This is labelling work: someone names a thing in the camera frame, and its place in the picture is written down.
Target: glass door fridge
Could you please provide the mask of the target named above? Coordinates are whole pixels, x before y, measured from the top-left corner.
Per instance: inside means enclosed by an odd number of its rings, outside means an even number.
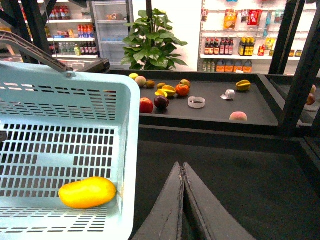
[[[124,24],[133,22],[132,1],[93,1],[92,11],[100,57],[109,59],[110,69],[129,69],[121,60],[125,55],[122,40],[129,34]]]

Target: light blue plastic basket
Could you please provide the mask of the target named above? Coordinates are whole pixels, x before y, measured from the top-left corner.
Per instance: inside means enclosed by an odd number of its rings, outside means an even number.
[[[0,63],[0,239],[128,239],[133,228],[140,90],[127,76]],[[111,180],[116,198],[72,209],[61,186]]]

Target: potted plant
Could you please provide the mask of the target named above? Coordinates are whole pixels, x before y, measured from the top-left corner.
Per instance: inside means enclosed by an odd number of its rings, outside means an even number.
[[[132,70],[172,70],[175,64],[187,66],[187,64],[174,54],[175,45],[185,46],[188,43],[180,41],[170,30],[172,23],[165,11],[152,10],[152,21],[147,16],[147,11],[140,10],[141,17],[135,22],[126,23],[130,27],[129,36],[123,42],[128,44],[124,47],[124,58],[121,64],[131,64]]]

